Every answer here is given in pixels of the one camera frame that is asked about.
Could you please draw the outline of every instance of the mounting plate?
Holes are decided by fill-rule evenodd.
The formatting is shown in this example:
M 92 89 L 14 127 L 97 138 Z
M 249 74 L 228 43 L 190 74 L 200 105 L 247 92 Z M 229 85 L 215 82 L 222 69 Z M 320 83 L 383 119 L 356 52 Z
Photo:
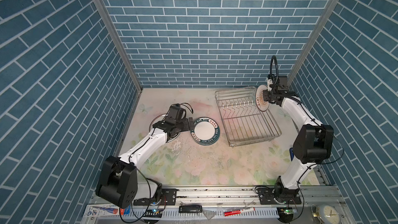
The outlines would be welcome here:
M 283 204 L 283 202 L 286 202 L 287 204 L 295 204 L 300 205 L 301 204 L 301 199 L 299 195 L 286 195 L 278 199 L 278 201 L 275 200 L 274 195 L 273 195 L 273 188 L 266 188 L 266 187 L 258 187 L 256 189 L 256 193 L 258 194 L 258 198 L 260 200 L 261 205 L 270 205 L 270 204 Z
M 177 198 L 177 189 L 162 189 L 162 196 L 160 197 L 159 206 L 164 206 L 164 197 L 163 196 L 166 197 L 166 206 L 175 205 L 176 198 Z M 148 198 L 134 200 L 133 205 L 134 206 L 147 206 Z

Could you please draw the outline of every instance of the floral tablecloth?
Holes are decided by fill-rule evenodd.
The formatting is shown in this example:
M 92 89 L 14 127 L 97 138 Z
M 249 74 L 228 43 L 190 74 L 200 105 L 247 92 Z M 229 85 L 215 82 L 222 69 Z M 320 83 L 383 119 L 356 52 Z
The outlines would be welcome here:
M 221 129 L 219 140 L 210 146 L 197 144 L 189 132 L 160 147 L 140 169 L 148 178 L 165 185 L 273 185 L 290 164 L 289 148 L 296 128 L 281 107 L 271 105 L 282 135 L 270 142 L 230 147 L 214 98 L 216 89 L 144 89 L 121 152 L 129 150 L 149 131 L 154 118 L 167 112 L 173 103 L 188 102 L 194 120 L 209 117 Z M 319 185 L 313 171 L 304 185 Z

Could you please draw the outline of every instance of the plate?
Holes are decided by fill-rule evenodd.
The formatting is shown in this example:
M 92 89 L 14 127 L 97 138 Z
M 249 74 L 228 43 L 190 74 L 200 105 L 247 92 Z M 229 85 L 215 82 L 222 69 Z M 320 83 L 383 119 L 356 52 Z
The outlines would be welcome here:
M 165 113 L 165 114 L 162 114 L 162 115 L 159 115 L 159 116 L 157 116 L 154 120 L 152 120 L 151 124 L 149 125 L 149 131 L 152 130 L 152 125 L 153 125 L 153 124 L 155 124 L 156 122 L 162 121 L 162 120 L 164 119 L 165 116 L 166 116 L 166 113 Z M 177 138 L 178 136 L 180 136 L 180 134 L 181 134 L 181 132 L 177 133 L 177 134 L 174 135 L 173 137 L 170 137 L 170 139 L 169 139 L 166 143 L 171 143 L 171 142 L 173 142 L 174 140 L 176 140 L 176 138 Z
M 268 90 L 265 84 L 261 84 L 256 90 L 256 105 L 261 112 L 265 112 L 269 108 L 269 102 L 263 99 L 263 90 Z
M 198 118 L 193 123 L 191 135 L 198 144 L 209 146 L 217 142 L 220 138 L 220 127 L 211 118 Z

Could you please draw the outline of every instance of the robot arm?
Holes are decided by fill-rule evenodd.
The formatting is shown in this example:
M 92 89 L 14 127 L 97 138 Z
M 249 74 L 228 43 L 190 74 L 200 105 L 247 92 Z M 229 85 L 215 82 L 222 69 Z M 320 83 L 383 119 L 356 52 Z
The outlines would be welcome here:
M 308 109 L 302 105 L 299 96 L 288 89 L 287 77 L 270 74 L 267 80 L 267 90 L 263 91 L 264 101 L 275 103 L 285 109 L 298 128 L 301 127 L 293 143 L 293 160 L 287 171 L 278 177 L 275 183 L 275 198 L 283 195 L 296 195 L 299 184 L 311 171 L 311 167 L 328 159 L 331 154 L 333 128 L 317 120 Z
M 149 201 L 158 202 L 162 184 L 151 179 L 138 179 L 137 170 L 170 137 L 192 128 L 193 120 L 186 118 L 186 110 L 179 104 L 170 106 L 164 120 L 153 124 L 148 135 L 133 148 L 119 157 L 110 156 L 104 161 L 96 188 L 97 196 L 121 208 L 141 198 L 149 197 Z

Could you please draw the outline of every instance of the white cable tray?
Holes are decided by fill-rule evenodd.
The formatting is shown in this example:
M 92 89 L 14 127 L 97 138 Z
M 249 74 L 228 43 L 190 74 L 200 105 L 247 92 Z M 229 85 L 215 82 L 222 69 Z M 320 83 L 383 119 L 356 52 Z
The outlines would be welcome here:
M 279 218 L 277 213 L 277 208 L 275 207 L 255 207 L 256 211 L 245 212 L 241 214 L 230 215 L 228 217 L 224 216 L 224 212 L 218 210 L 217 208 L 203 208 L 204 210 L 215 211 L 216 215 L 212 219 L 264 219 L 264 218 Z M 140 217 L 143 213 L 143 210 L 136 210 L 135 215 Z M 136 220 L 133 214 L 123 215 L 123 219 L 125 220 Z M 147 220 L 159 220 L 159 218 L 154 217 L 144 217 L 143 219 Z M 207 220 L 203 213 L 200 214 L 188 214 L 188 213 L 179 213 L 178 208 L 170 208 L 163 211 L 163 215 L 161 220 Z

